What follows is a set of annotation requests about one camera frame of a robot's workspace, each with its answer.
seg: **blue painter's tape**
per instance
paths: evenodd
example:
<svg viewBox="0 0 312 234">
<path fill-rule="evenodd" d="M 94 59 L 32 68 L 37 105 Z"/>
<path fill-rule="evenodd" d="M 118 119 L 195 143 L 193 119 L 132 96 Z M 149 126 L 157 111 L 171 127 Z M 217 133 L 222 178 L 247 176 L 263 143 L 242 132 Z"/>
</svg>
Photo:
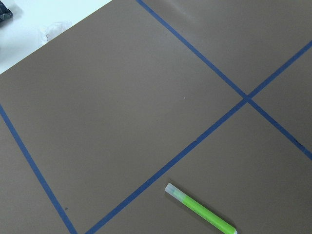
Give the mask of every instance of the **blue painter's tape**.
<svg viewBox="0 0 312 234">
<path fill-rule="evenodd" d="M 228 120 L 232 115 L 234 115 L 246 103 L 247 103 L 246 99 L 241 100 L 236 106 L 234 106 L 231 110 L 229 110 L 216 123 L 214 123 L 210 128 L 208 128 L 202 135 L 200 135 L 196 139 L 196 141 L 193 141 L 191 144 L 189 144 L 177 156 L 175 156 L 171 161 L 169 161 L 165 166 L 163 166 L 158 172 L 156 172 L 152 177 L 150 177 L 145 183 L 143 183 L 137 190 L 135 190 L 126 199 L 124 199 L 118 206 L 116 206 L 112 211 L 110 211 L 103 219 L 101 219 L 89 231 L 87 231 L 86 234 L 94 234 L 101 227 L 103 227 L 109 220 L 111 220 L 123 208 L 129 205 L 130 202 L 136 199 L 143 191 L 145 191 L 148 187 L 150 187 L 156 180 L 158 180 L 163 174 L 165 174 L 177 162 L 179 162 L 182 158 L 184 158 L 187 155 L 187 153 L 189 153 L 193 148 L 195 148 L 199 143 L 201 143 L 206 137 L 208 137 L 218 127 L 220 127 L 226 120 Z"/>
<path fill-rule="evenodd" d="M 250 94 L 248 94 L 248 97 L 253 98 L 254 96 L 256 96 L 261 90 L 263 90 L 268 84 L 270 84 L 278 75 L 284 72 L 311 47 L 312 40 L 308 44 L 306 44 L 301 50 L 299 50 L 294 56 L 292 56 L 287 62 L 285 62 L 280 68 L 278 68 L 272 75 L 265 79 L 265 81 L 263 81 L 258 87 L 256 87 Z"/>
<path fill-rule="evenodd" d="M 277 128 L 285 137 L 287 137 L 299 150 L 301 150 L 309 159 L 312 160 L 312 153 L 300 144 L 285 128 L 283 128 L 278 122 L 276 122 L 268 113 L 266 113 L 257 103 L 253 100 L 249 100 L 248 103 L 254 107 L 268 122 L 270 122 L 275 128 Z"/>
<path fill-rule="evenodd" d="M 221 79 L 223 79 L 229 86 L 231 86 L 239 95 L 243 98 L 247 95 L 234 84 L 225 74 L 223 74 L 212 62 L 210 62 L 205 56 L 203 56 L 192 44 L 190 44 L 180 33 L 178 33 L 173 27 L 171 27 L 163 18 L 161 18 L 156 12 L 154 12 L 148 5 L 142 0 L 136 0 L 146 11 L 148 11 L 158 22 L 160 22 L 165 28 L 167 28 L 173 35 L 175 35 L 184 45 L 186 45 L 200 60 L 208 65 Z"/>
<path fill-rule="evenodd" d="M 59 201 L 53 194 L 50 186 L 48 185 L 47 181 L 44 179 L 43 175 L 41 174 L 38 166 L 36 165 L 35 161 L 32 159 L 31 155 L 29 154 L 28 150 L 26 149 L 24 143 L 22 142 L 20 136 L 18 135 L 17 131 L 15 130 L 12 122 L 10 121 L 9 117 L 7 116 L 6 112 L 4 111 L 3 107 L 0 105 L 0 115 L 2 116 L 6 126 L 10 130 L 13 138 L 15 139 L 17 145 L 19 146 L 20 150 L 22 151 L 24 157 L 26 158 L 28 164 L 30 165 L 31 169 L 35 173 L 37 179 L 39 180 L 41 186 L 45 190 L 46 194 L 48 195 L 49 199 L 51 200 L 52 204 L 54 205 L 55 209 L 57 210 L 59 216 L 63 220 L 64 224 L 66 225 L 68 231 L 71 234 L 77 234 L 72 222 L 69 220 L 67 214 L 65 213 L 64 209 L 60 205 Z"/>
</svg>

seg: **marker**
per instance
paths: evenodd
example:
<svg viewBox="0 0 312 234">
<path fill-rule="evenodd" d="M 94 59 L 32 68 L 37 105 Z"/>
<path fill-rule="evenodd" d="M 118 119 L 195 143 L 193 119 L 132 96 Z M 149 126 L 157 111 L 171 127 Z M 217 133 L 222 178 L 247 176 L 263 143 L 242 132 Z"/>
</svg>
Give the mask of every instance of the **marker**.
<svg viewBox="0 0 312 234">
<path fill-rule="evenodd" d="M 182 202 L 184 205 L 186 205 L 188 208 L 190 208 L 192 211 L 194 211 L 196 214 L 201 216 L 203 219 L 210 222 L 212 225 L 214 225 L 216 228 L 218 228 L 220 231 L 222 231 L 224 234 L 237 234 L 237 231 L 234 227 L 232 227 L 230 224 L 225 222 L 223 219 L 216 216 L 214 213 L 209 211 L 207 208 L 200 205 L 197 201 L 193 200 L 189 196 L 187 196 L 185 193 L 183 193 L 181 190 L 177 189 L 175 186 L 173 186 L 171 183 L 167 185 L 165 188 L 165 191 L 169 193 L 171 196 Z"/>
</svg>

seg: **dark object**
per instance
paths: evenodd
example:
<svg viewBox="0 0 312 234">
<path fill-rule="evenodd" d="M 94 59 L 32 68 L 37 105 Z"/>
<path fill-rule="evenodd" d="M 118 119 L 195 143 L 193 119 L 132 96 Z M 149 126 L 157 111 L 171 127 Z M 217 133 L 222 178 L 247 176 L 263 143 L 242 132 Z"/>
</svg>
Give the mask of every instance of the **dark object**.
<svg viewBox="0 0 312 234">
<path fill-rule="evenodd" d="M 0 1 L 0 22 L 13 17 L 13 13 Z"/>
</svg>

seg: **floor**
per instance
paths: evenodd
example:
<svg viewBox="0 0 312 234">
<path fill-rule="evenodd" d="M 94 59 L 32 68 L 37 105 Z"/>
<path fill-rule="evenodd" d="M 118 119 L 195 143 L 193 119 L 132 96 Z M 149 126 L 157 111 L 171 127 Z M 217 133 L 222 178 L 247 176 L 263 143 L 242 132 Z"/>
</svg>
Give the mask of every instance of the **floor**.
<svg viewBox="0 0 312 234">
<path fill-rule="evenodd" d="M 312 2 L 113 0 L 0 75 L 0 230 L 308 234 Z"/>
</svg>

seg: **white floor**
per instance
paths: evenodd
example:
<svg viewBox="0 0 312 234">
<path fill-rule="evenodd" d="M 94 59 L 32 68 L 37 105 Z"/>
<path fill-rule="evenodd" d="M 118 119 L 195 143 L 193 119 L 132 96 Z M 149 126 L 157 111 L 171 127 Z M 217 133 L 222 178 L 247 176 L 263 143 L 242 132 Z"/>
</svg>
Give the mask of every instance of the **white floor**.
<svg viewBox="0 0 312 234">
<path fill-rule="evenodd" d="M 40 28 L 86 18 L 111 0 L 2 0 L 13 19 L 0 23 L 0 74 L 39 49 Z"/>
</svg>

